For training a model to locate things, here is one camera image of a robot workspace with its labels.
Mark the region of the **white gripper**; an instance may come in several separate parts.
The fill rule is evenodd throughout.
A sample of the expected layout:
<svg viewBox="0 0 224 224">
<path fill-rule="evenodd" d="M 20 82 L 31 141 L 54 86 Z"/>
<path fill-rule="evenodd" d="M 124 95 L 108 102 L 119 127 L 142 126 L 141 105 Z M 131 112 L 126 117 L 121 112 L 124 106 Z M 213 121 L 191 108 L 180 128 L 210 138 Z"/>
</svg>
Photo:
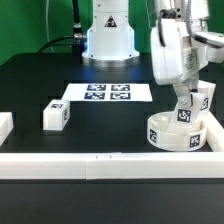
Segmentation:
<svg viewBox="0 0 224 224">
<path fill-rule="evenodd" d="M 190 91 L 198 91 L 199 77 L 193 75 L 209 62 L 224 61 L 224 34 L 208 32 L 206 23 L 194 25 L 190 35 L 184 21 L 160 18 L 151 31 L 154 78 L 159 85 L 174 84 L 178 107 L 183 109 L 192 106 Z"/>
</svg>

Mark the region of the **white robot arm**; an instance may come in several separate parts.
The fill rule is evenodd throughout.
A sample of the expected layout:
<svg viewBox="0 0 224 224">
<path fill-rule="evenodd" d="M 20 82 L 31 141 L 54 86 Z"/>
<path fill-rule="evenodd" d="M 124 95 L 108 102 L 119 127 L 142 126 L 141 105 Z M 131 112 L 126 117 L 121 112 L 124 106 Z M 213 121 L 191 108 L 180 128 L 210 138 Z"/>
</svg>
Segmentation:
<svg viewBox="0 0 224 224">
<path fill-rule="evenodd" d="M 118 67 L 138 59 L 128 5 L 129 0 L 93 0 L 84 62 Z M 208 0 L 154 0 L 154 7 L 150 36 L 154 78 L 160 85 L 173 85 L 180 107 L 189 108 L 198 72 L 210 62 L 224 62 L 224 34 L 208 30 Z"/>
</svg>

